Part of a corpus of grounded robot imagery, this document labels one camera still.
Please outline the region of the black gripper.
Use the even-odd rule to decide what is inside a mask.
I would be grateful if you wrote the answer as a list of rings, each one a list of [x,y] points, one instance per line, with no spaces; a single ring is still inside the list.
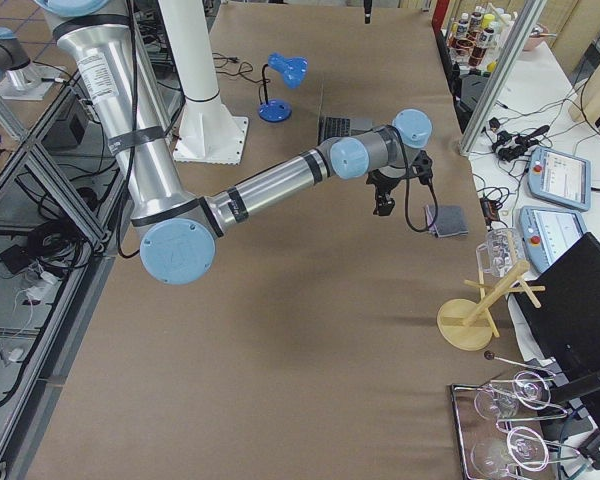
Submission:
[[[379,170],[373,170],[367,174],[366,183],[375,188],[374,198],[375,207],[373,214],[376,216],[385,216],[391,214],[395,207],[395,200],[391,197],[391,192],[402,181],[401,177],[389,177]]]

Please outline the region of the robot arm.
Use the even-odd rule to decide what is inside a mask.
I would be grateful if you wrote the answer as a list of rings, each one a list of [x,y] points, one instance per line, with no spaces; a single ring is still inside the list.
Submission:
[[[432,124],[422,111],[407,109],[388,125],[325,140],[216,195],[198,197],[183,187],[177,161],[236,164],[248,127],[221,100],[201,3],[160,5],[185,99],[176,144],[167,138],[152,71],[141,63],[131,3],[45,1],[42,8],[57,45],[78,66],[126,180],[141,261],[161,282],[197,280],[228,228],[331,176],[366,177],[376,189],[377,212],[385,215],[392,189],[417,175]]]

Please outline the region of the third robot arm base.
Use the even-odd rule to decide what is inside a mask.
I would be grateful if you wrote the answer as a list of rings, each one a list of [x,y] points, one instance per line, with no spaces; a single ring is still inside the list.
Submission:
[[[0,27],[0,96],[6,100],[41,101],[63,70],[36,65],[14,32]]]

